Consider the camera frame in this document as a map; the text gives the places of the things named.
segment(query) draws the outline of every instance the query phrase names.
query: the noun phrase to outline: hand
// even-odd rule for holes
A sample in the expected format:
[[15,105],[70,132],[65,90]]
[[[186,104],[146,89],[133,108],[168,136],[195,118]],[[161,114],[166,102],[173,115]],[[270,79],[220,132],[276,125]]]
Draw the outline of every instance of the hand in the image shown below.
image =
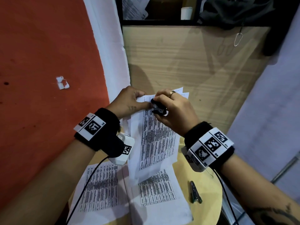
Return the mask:
[[150,102],[137,102],[137,98],[145,95],[145,92],[134,87],[127,86],[118,94],[117,98],[106,107],[114,113],[118,119],[130,116],[135,112],[153,107]]
[[156,93],[154,101],[161,102],[167,107],[169,113],[167,116],[160,116],[158,114],[154,114],[154,116],[174,132],[180,136],[184,136],[200,121],[191,103],[186,98],[178,93],[173,93],[171,98],[169,98],[170,92],[170,89],[164,89]]

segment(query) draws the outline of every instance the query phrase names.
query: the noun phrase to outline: black cable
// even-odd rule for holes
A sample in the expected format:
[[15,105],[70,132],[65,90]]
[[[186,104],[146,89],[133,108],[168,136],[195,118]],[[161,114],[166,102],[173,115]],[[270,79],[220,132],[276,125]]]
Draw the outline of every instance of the black cable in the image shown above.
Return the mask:
[[213,170],[213,171],[214,171],[214,173],[217,175],[217,177],[218,177],[218,179],[219,179],[219,181],[220,181],[220,183],[221,183],[221,186],[222,186],[222,188],[223,188],[223,190],[224,190],[224,193],[225,193],[226,199],[227,199],[227,201],[228,201],[229,207],[230,207],[230,209],[231,209],[232,215],[233,215],[233,217],[234,217],[234,219],[235,219],[235,224],[236,224],[236,225],[239,225],[239,224],[238,224],[238,220],[236,219],[236,216],[235,216],[235,214],[234,214],[234,211],[233,211],[233,209],[232,209],[232,207],[231,207],[231,204],[230,204],[229,198],[228,198],[228,196],[227,196],[226,190],[225,190],[225,188],[224,188],[224,186],[223,186],[223,183],[222,183],[222,181],[221,181],[221,179],[220,179],[218,173],[217,173],[215,170]]
[[77,200],[77,202],[76,202],[76,204],[75,204],[75,206],[74,206],[74,208],[73,208],[73,210],[72,210],[72,212],[71,212],[71,214],[70,214],[68,220],[66,221],[66,225],[69,223],[69,221],[70,221],[70,219],[71,219],[71,217],[72,217],[72,215],[73,215],[73,213],[74,213],[74,211],[75,211],[75,209],[76,209],[76,207],[77,207],[77,205],[78,205],[78,203],[79,203],[79,201],[80,201],[82,195],[84,194],[84,191],[85,191],[86,187],[88,186],[88,183],[90,182],[90,180],[91,180],[91,178],[92,178],[92,176],[93,176],[93,174],[96,172],[96,170],[97,170],[97,168],[100,166],[100,164],[103,163],[103,161],[106,160],[106,159],[108,159],[108,158],[109,158],[109,156],[107,156],[107,157],[105,157],[103,160],[101,160],[101,162],[100,162],[100,163],[95,167],[95,169],[93,170],[93,172],[92,172],[92,174],[90,175],[90,177],[88,178],[88,181],[86,182],[86,184],[85,184],[85,186],[84,186],[84,188],[83,188],[83,190],[82,190],[82,192],[81,192],[81,194],[80,194],[80,197],[78,198],[78,200]]

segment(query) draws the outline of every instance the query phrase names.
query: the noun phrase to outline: red wall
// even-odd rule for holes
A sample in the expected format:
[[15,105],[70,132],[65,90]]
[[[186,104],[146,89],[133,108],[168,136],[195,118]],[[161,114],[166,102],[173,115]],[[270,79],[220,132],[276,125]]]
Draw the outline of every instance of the red wall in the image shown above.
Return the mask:
[[83,0],[0,0],[0,208],[107,104]]

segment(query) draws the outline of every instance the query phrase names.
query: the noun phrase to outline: ring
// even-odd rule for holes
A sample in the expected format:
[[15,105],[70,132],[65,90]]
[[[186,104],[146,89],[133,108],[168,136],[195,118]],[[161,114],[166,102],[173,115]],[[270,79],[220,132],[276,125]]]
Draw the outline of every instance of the ring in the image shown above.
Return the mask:
[[176,91],[171,91],[168,97],[171,98],[173,93],[176,93]]

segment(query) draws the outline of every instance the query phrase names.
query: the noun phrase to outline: person's right arm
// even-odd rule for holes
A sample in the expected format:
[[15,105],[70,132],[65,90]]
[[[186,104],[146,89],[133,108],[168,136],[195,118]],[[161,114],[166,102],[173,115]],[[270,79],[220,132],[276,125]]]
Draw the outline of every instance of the person's right arm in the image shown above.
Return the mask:
[[[181,95],[165,89],[154,100],[169,111],[156,118],[181,136],[200,123],[191,103]],[[255,224],[300,225],[300,206],[271,182],[257,173],[237,155],[232,155],[218,170],[238,202]]]

